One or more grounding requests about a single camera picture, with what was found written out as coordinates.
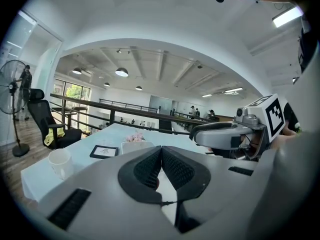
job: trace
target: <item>office chair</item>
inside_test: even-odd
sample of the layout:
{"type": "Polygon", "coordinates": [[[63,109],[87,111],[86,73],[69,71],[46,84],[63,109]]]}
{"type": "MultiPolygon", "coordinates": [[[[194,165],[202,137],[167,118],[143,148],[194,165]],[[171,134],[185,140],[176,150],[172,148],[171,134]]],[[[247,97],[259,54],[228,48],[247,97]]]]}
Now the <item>office chair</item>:
{"type": "Polygon", "coordinates": [[[42,144],[49,133],[49,129],[53,130],[53,142],[46,146],[49,149],[62,149],[81,139],[82,131],[80,129],[66,129],[65,124],[56,124],[51,114],[49,102],[45,99],[44,92],[41,89],[30,89],[30,99],[27,103],[28,110],[39,127],[42,135],[42,144]],[[57,129],[63,128],[65,135],[58,138],[57,129]]]}

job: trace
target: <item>small sign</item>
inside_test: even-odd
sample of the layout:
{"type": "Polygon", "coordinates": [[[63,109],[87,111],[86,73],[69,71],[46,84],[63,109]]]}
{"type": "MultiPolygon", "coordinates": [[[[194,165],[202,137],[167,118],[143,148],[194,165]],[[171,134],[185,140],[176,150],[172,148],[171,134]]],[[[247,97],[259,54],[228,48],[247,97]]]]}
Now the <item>small sign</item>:
{"type": "Polygon", "coordinates": [[[91,154],[91,158],[97,158],[97,159],[106,159],[106,158],[112,158],[118,155],[119,148],[118,147],[111,147],[111,146],[100,146],[96,145],[91,154]]]}

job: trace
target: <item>camera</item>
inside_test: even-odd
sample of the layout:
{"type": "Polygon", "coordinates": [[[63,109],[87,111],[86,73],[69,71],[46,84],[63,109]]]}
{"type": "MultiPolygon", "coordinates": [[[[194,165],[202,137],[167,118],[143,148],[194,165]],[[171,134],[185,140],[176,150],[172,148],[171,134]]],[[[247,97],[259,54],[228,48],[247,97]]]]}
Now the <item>camera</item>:
{"type": "Polygon", "coordinates": [[[244,116],[248,115],[248,109],[246,107],[239,107],[236,111],[235,121],[242,123],[244,116]]]}

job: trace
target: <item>railing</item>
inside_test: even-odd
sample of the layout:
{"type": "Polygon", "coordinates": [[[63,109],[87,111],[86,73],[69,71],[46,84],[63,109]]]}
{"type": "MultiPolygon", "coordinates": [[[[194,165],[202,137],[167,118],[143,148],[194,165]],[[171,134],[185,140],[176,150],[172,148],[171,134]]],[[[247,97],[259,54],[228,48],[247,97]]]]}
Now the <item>railing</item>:
{"type": "Polygon", "coordinates": [[[111,105],[111,106],[116,106],[116,107],[121,107],[121,108],[128,108],[128,109],[135,109],[135,110],[140,110],[140,111],[147,111],[147,112],[153,112],[157,113],[158,109],[154,107],[148,107],[148,106],[139,106],[139,105],[134,105],[134,104],[129,104],[129,103],[123,103],[123,102],[118,102],[118,101],[112,101],[112,100],[107,100],[100,98],[99,103],[111,105]]]}
{"type": "Polygon", "coordinates": [[[97,129],[97,130],[102,130],[102,128],[97,127],[95,125],[88,124],[88,123],[81,122],[81,121],[78,121],[76,119],[73,119],[72,116],[71,116],[72,112],[80,113],[80,114],[86,115],[88,117],[93,117],[93,118],[96,118],[96,119],[107,121],[109,126],[112,125],[112,124],[119,124],[119,125],[126,125],[126,126],[130,126],[130,127],[134,127],[134,128],[139,128],[139,129],[146,129],[146,130],[157,131],[157,132],[161,131],[163,133],[176,134],[176,135],[177,134],[179,134],[179,135],[189,135],[189,133],[188,132],[180,132],[180,131],[172,131],[172,130],[163,130],[163,129],[158,129],[158,128],[150,128],[150,127],[145,127],[145,126],[140,126],[140,125],[128,124],[128,123],[115,121],[115,112],[121,112],[121,113],[130,114],[130,115],[141,116],[141,117],[146,117],[146,118],[153,118],[153,119],[169,121],[169,122],[184,123],[184,124],[189,124],[189,125],[192,125],[192,126],[202,125],[202,124],[206,123],[205,121],[200,121],[200,120],[193,120],[193,119],[187,119],[187,118],[182,118],[182,117],[177,117],[177,116],[158,114],[158,113],[154,113],[154,112],[149,112],[149,111],[144,111],[144,110],[137,110],[137,109],[132,109],[132,108],[128,108],[128,107],[119,107],[119,106],[115,106],[115,105],[104,104],[104,103],[101,103],[101,102],[94,102],[94,101],[88,101],[88,100],[83,100],[83,99],[70,98],[70,97],[61,96],[61,95],[57,95],[57,94],[53,94],[53,93],[51,93],[51,97],[58,98],[58,99],[62,100],[62,105],[58,105],[56,103],[50,102],[51,104],[61,108],[61,113],[59,111],[55,110],[55,108],[51,108],[51,110],[53,112],[58,113],[58,114],[60,114],[62,116],[62,121],[61,120],[58,120],[58,121],[63,123],[63,124],[65,124],[66,117],[67,117],[67,119],[68,119],[67,124],[70,127],[71,127],[70,122],[71,121],[75,121],[75,122],[78,122],[78,123],[83,124],[85,126],[88,126],[90,128],[97,129]],[[75,110],[73,108],[68,108],[68,107],[66,107],[66,101],[75,102],[75,103],[78,103],[78,104],[82,104],[82,105],[86,105],[86,106],[90,106],[90,107],[94,107],[94,108],[110,110],[110,117],[109,117],[109,119],[106,119],[106,118],[103,118],[103,117],[100,117],[100,116],[96,116],[96,115],[80,112],[80,111],[77,111],[77,110],[75,110]]]}
{"type": "MultiPolygon", "coordinates": [[[[185,113],[181,113],[181,112],[173,112],[172,113],[173,116],[176,116],[176,117],[180,117],[180,118],[192,118],[193,116],[190,115],[190,114],[185,114],[185,113]]],[[[212,120],[212,119],[206,119],[206,118],[202,118],[202,117],[199,117],[199,116],[196,116],[194,118],[195,120],[201,120],[201,121],[204,121],[204,123],[213,123],[213,122],[217,122],[218,120],[212,120]]],[[[181,127],[183,127],[186,131],[188,132],[191,132],[193,126],[190,125],[190,124],[187,124],[187,123],[183,123],[183,122],[178,122],[177,123],[178,125],[180,125],[181,127]]]]}

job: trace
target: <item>pink flowers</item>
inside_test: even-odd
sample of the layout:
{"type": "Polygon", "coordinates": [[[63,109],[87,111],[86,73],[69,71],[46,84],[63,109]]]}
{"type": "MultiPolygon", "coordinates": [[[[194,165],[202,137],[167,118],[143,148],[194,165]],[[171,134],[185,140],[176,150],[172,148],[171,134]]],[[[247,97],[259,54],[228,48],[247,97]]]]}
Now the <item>pink flowers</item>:
{"type": "Polygon", "coordinates": [[[127,136],[125,138],[127,142],[144,142],[146,141],[144,135],[141,132],[136,132],[133,135],[127,136]]]}

